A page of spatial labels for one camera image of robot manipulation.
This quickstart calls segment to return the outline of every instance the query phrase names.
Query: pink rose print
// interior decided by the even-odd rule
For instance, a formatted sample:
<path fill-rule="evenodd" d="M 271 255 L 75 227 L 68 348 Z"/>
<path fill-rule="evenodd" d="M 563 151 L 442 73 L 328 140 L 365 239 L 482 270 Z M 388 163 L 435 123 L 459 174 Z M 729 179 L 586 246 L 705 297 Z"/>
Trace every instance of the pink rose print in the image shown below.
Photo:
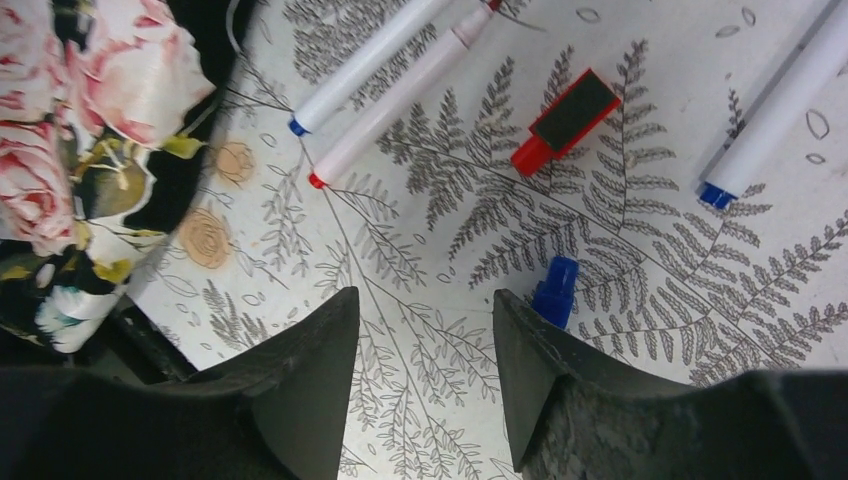
<path fill-rule="evenodd" d="M 88 49 L 71 42 L 66 54 L 70 101 L 82 125 L 160 147 L 215 88 L 193 44 L 158 0 L 98 2 Z"/>
<path fill-rule="evenodd" d="M 71 193 L 55 144 L 50 123 L 0 122 L 0 218 L 40 256 L 60 254 L 73 240 Z"/>
<path fill-rule="evenodd" d="M 64 83 L 48 0 L 0 0 L 0 120 L 38 122 Z"/>

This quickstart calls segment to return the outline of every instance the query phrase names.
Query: red marker tip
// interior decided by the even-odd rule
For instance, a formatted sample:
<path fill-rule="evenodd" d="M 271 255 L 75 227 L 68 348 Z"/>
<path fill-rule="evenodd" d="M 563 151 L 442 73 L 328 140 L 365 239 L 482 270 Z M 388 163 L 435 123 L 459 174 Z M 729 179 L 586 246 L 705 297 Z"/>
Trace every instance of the red marker tip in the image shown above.
<path fill-rule="evenodd" d="M 315 175 L 314 173 L 309 174 L 309 183 L 319 190 L 327 186 L 327 184 L 322 182 L 321 179 L 318 178 L 318 175 Z"/>

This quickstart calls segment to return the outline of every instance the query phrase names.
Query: white table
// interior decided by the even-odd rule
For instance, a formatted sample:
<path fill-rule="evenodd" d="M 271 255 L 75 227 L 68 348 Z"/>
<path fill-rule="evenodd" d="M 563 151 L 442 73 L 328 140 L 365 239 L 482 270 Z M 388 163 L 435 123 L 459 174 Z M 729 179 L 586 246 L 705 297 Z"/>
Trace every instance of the white table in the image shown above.
<path fill-rule="evenodd" d="M 568 330 L 647 371 L 707 385 L 848 360 L 848 77 L 798 119 L 729 214 L 694 193 L 824 1 L 516 0 L 508 14 L 544 33 L 497 20 L 348 180 L 322 191 L 306 181 L 310 162 L 473 3 L 457 2 L 302 142 L 286 128 L 291 107 L 402 2 L 267 3 L 201 210 L 132 295 L 202 369 L 357 285 L 342 477 L 518 478 L 490 299 L 530 293 L 557 253 L 583 272 Z M 521 178 L 511 151 L 588 67 L 623 86 L 623 113 L 547 175 Z"/>

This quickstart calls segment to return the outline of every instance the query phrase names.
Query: marker barrel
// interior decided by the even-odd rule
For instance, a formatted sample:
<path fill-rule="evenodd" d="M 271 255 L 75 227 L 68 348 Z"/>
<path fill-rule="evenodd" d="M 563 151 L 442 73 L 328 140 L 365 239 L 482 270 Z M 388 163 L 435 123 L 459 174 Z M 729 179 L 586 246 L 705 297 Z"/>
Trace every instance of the marker barrel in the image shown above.
<path fill-rule="evenodd" d="M 467 52 L 452 32 L 440 38 L 369 108 L 315 165 L 314 175 L 332 185 L 412 104 L 450 72 Z"/>
<path fill-rule="evenodd" d="M 740 197 L 779 142 L 848 60 L 848 1 L 841 1 L 707 177 L 702 199 L 724 208 Z"/>
<path fill-rule="evenodd" d="M 317 131 L 382 65 L 454 0 L 411 0 L 298 108 L 297 136 Z"/>

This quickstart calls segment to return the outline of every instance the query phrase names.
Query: blue cap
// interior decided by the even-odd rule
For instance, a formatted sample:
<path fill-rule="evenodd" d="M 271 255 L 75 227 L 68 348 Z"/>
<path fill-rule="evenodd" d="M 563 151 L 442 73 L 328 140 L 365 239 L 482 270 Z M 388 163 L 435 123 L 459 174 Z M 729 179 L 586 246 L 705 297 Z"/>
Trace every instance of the blue cap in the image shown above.
<path fill-rule="evenodd" d="M 724 210 L 731 201 L 736 200 L 735 195 L 731 195 L 721 188 L 716 187 L 712 183 L 704 183 L 704 191 L 701 192 L 701 201 L 712 205 L 713 207 Z"/>
<path fill-rule="evenodd" d="M 297 119 L 294 117 L 292 117 L 292 119 L 289 121 L 289 129 L 292 131 L 293 134 L 297 135 L 298 137 L 302 137 L 309 133 L 309 130 L 303 128 L 303 125 L 299 124 L 297 122 Z"/>
<path fill-rule="evenodd" d="M 577 283 L 579 265 L 570 258 L 554 257 L 548 277 L 539 282 L 533 297 L 533 310 L 559 328 L 568 324 L 574 305 L 574 285 Z"/>

